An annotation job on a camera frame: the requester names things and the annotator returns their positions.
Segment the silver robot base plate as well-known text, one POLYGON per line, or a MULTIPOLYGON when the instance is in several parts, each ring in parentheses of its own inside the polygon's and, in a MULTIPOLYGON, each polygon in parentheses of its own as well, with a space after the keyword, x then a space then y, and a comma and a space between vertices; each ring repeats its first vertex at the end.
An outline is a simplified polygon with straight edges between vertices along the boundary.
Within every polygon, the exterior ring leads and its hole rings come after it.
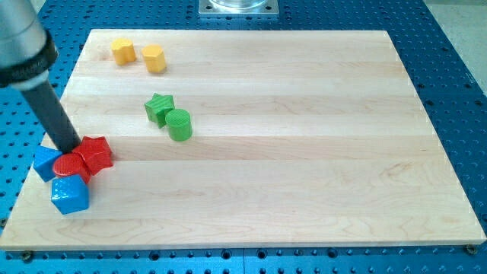
POLYGON ((277 0, 199 0, 198 12, 207 17, 278 16, 277 0))

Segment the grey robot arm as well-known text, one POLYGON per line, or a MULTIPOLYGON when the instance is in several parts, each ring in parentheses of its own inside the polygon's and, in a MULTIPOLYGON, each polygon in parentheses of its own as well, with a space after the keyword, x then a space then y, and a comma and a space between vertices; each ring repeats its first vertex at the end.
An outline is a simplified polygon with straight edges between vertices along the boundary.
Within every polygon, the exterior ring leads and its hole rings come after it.
POLYGON ((1 0, 1 86, 30 90, 58 57, 48 30, 28 0, 1 0))

